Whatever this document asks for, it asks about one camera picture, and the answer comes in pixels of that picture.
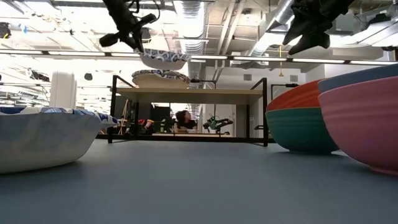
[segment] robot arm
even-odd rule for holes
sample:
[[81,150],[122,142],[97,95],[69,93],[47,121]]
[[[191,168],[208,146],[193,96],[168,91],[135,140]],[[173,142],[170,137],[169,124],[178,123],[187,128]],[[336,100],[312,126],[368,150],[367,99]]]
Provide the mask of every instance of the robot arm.
[[302,35],[302,38],[289,51],[290,55],[312,47],[330,46],[330,37],[325,33],[332,22],[340,15],[348,12],[349,5],[354,0],[295,0],[292,5],[294,20],[283,41],[290,41]]
[[116,34],[106,34],[100,38],[99,43],[101,46],[110,47],[120,40],[133,50],[137,49],[143,52],[141,29],[144,25],[156,21],[156,16],[148,14],[138,21],[137,17],[130,12],[124,0],[103,0],[103,2],[119,32]]

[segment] bowl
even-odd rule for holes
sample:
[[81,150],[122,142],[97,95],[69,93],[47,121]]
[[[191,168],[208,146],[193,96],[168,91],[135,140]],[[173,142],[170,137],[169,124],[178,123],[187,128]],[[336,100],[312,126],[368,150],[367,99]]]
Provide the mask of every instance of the bowl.
[[67,113],[5,115],[0,124],[0,174],[74,162],[101,128],[96,116]]
[[324,93],[328,90],[343,87],[346,85],[352,85],[355,83],[361,83],[371,80],[377,80],[380,78],[388,78],[398,76],[398,64],[381,66],[362,70],[358,72],[348,73],[345,75],[338,75],[333,78],[327,78],[318,83],[319,91]]
[[326,130],[321,108],[274,110],[266,116],[275,142],[290,151],[329,154],[338,150]]
[[319,100],[342,151],[375,171],[398,175],[398,77],[335,88]]
[[268,104],[266,111],[319,107],[318,82],[319,80],[315,80],[283,93]]
[[165,50],[144,49],[144,52],[137,53],[144,65],[164,70],[180,70],[191,59],[189,55]]
[[188,88],[190,79],[168,70],[140,70],[132,74],[132,82],[140,88]]

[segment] table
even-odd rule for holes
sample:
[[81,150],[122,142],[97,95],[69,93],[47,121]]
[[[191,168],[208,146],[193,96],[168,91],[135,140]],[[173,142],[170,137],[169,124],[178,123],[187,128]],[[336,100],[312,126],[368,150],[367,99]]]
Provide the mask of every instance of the table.
[[[130,87],[118,88],[118,80]],[[118,75],[113,76],[112,97],[111,97],[111,116],[114,116],[116,106],[116,94],[120,94],[132,102],[136,103],[135,118],[138,120],[139,103],[193,103],[193,104],[229,104],[246,105],[246,137],[245,138],[214,138],[213,136],[198,136],[192,139],[191,136],[165,136],[151,135],[141,136],[138,133],[138,125],[134,124],[132,136],[118,136],[123,140],[155,140],[155,141],[213,141],[213,142],[250,142],[262,143],[264,147],[268,145],[268,135],[263,138],[250,137],[250,105],[262,98],[264,105],[262,109],[264,133],[268,133],[267,118],[265,107],[267,105],[267,78],[262,78],[250,90],[216,90],[216,89],[173,89],[173,88],[136,88],[132,84],[123,80]],[[113,128],[108,129],[108,142],[112,143]]]

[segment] blue patterned paper bowl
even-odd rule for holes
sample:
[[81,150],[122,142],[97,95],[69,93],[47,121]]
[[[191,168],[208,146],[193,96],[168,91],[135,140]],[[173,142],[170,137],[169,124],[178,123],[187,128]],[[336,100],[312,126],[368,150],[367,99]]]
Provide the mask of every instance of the blue patterned paper bowl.
[[144,52],[136,53],[140,55],[144,65],[163,70],[179,70],[191,60],[189,55],[165,50],[144,49]]
[[169,70],[140,70],[132,74],[132,82],[140,88],[188,88],[190,79]]
[[105,116],[109,117],[102,115],[64,108],[0,107],[0,174],[78,160],[101,128],[117,122],[112,117],[105,121]]

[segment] dark hair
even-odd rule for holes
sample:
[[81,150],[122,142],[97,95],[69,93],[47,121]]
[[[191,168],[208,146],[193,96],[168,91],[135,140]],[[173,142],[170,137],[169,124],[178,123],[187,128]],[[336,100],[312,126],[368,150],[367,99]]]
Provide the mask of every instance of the dark hair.
[[184,122],[185,121],[185,115],[188,111],[187,110],[183,110],[183,111],[179,111],[175,114],[175,117],[177,119],[178,122]]

